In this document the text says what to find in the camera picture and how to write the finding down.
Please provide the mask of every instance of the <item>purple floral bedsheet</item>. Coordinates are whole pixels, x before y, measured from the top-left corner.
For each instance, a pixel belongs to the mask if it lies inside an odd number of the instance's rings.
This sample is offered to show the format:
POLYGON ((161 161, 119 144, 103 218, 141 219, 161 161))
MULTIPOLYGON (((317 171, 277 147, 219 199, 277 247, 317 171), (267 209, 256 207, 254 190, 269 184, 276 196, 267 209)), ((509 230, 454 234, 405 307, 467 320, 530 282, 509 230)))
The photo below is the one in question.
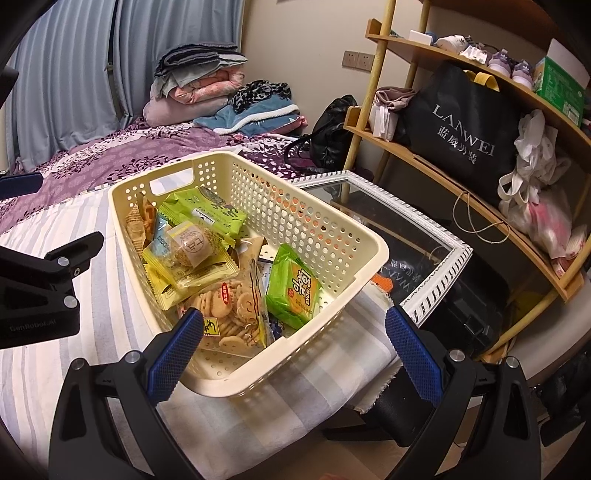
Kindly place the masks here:
MULTIPOLYGON (((190 123, 150 128, 139 121, 108 137, 59 152, 41 165, 37 171, 44 182, 39 192, 0 202, 0 233, 81 192, 214 148, 240 146, 240 155, 268 171, 285 179, 300 177, 301 172, 283 162, 283 149, 291 140, 282 135, 220 136, 206 128, 192 128, 190 123)), ((313 165, 300 159, 298 164, 313 165)))

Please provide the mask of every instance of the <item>plastic bag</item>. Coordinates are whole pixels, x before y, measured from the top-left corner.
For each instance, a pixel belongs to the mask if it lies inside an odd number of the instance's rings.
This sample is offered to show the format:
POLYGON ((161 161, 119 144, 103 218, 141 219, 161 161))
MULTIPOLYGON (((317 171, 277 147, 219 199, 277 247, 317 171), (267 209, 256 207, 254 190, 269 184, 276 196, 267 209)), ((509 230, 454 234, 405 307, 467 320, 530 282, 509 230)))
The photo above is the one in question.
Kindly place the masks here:
POLYGON ((178 305, 179 318, 189 307, 203 314, 200 349, 251 358, 273 341, 254 259, 235 278, 215 283, 178 305))
POLYGON ((558 187, 539 192, 538 203, 501 202, 509 224, 527 234, 550 258, 564 257, 570 240, 572 219, 564 191, 558 187))

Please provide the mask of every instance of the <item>white sneaker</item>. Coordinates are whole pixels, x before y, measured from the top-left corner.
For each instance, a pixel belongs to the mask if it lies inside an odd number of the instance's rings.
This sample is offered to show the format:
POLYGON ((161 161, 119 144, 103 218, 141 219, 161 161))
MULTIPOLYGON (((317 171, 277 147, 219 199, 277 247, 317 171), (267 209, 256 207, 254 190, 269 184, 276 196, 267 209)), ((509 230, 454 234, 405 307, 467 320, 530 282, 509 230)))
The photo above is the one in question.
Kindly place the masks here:
POLYGON ((448 37, 439 38, 435 42, 435 46, 442 50, 452 51, 459 54, 466 50, 468 42, 462 35, 449 35, 448 37))

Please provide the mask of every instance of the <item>floor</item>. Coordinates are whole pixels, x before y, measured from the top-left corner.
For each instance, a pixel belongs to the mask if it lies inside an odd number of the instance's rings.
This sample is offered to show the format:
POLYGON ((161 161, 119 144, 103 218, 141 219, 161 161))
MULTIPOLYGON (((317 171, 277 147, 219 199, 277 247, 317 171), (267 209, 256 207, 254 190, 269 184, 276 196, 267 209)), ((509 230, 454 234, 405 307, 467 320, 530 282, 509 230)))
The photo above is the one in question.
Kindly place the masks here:
MULTIPOLYGON (((326 473, 344 476, 349 480, 382 480, 392 471, 406 449, 398 447, 394 441, 329 442, 320 433, 320 428, 355 423, 358 423, 355 414, 342 410, 306 437, 232 480, 317 480, 326 473)), ((542 448, 542 478, 560 461, 581 428, 550 447, 542 448)), ((452 445, 441 471, 454 466, 461 453, 460 447, 452 445)))

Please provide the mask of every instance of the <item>white box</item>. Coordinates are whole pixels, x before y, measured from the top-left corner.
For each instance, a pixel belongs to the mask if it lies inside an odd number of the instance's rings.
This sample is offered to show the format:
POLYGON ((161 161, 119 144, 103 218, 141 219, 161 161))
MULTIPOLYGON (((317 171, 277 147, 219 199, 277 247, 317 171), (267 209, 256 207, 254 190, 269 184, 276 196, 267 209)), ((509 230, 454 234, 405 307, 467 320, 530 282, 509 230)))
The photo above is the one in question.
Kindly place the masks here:
POLYGON ((427 35, 425 33, 420 33, 417 32, 416 30, 411 30, 409 35, 408 35, 408 39, 418 42, 418 43, 423 43, 425 45, 431 45, 431 43, 433 42, 433 37, 431 35, 427 35))

